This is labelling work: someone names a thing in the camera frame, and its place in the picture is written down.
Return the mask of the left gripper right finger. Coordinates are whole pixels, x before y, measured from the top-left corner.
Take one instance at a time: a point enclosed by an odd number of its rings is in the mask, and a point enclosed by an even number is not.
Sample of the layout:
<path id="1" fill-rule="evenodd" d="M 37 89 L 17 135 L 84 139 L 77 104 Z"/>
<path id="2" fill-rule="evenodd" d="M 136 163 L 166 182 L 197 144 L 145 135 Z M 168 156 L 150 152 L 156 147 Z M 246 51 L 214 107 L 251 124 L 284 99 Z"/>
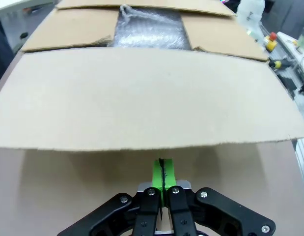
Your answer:
<path id="1" fill-rule="evenodd" d="M 196 236 L 196 225 L 220 236 L 272 236 L 276 231 L 273 220 L 212 188 L 193 192 L 188 182 L 179 184 L 171 159 L 163 161 L 163 200 L 176 236 Z"/>

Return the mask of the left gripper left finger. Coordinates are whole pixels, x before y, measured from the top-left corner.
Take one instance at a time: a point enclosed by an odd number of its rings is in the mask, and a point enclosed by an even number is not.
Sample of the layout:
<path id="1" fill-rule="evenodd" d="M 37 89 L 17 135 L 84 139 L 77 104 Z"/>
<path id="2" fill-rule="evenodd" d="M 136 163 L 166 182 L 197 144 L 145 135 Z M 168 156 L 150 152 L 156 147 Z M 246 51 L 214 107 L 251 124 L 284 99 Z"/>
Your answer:
<path id="1" fill-rule="evenodd" d="M 120 236 L 132 231 L 133 236 L 153 236 L 162 206 L 164 161 L 153 164 L 152 183 L 133 197 L 118 193 L 59 236 Z"/>

